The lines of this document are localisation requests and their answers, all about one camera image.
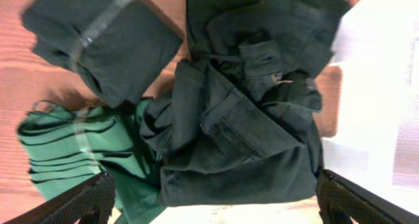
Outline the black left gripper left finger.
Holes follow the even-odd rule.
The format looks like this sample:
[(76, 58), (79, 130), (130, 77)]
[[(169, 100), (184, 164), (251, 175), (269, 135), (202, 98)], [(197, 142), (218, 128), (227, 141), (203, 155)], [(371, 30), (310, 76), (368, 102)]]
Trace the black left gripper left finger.
[(115, 204), (115, 180), (101, 172), (6, 224), (107, 224)]

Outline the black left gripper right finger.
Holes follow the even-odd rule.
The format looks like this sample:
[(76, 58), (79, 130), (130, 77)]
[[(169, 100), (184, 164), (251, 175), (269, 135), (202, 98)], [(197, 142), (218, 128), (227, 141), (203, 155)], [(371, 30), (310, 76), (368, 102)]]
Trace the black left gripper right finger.
[(418, 216), (330, 171), (322, 170), (316, 186), (324, 224), (418, 224)]

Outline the green cloth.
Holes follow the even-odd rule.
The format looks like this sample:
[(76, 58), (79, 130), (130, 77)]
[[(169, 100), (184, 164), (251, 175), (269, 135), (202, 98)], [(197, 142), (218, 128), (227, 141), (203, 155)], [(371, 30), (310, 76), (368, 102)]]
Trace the green cloth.
[(33, 107), (17, 128), (32, 184), (50, 200), (106, 172), (115, 180), (118, 223), (152, 222), (165, 207), (158, 203), (161, 157), (139, 136), (151, 102), (75, 111), (54, 102), (49, 112)]

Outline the dark pants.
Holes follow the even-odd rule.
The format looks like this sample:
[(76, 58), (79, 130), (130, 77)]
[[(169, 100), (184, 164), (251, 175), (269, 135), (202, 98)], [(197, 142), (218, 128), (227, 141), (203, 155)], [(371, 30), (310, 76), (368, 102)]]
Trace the dark pants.
[(294, 202), (316, 193), (316, 77), (347, 0), (186, 0), (191, 57), (143, 113), (165, 206)]

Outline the black taped garment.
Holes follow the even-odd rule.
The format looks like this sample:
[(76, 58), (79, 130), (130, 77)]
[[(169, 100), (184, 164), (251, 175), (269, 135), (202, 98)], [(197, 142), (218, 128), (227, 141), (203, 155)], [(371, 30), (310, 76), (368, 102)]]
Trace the black taped garment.
[(139, 0), (35, 0), (22, 13), (33, 53), (78, 74), (110, 107), (137, 104), (182, 38)]

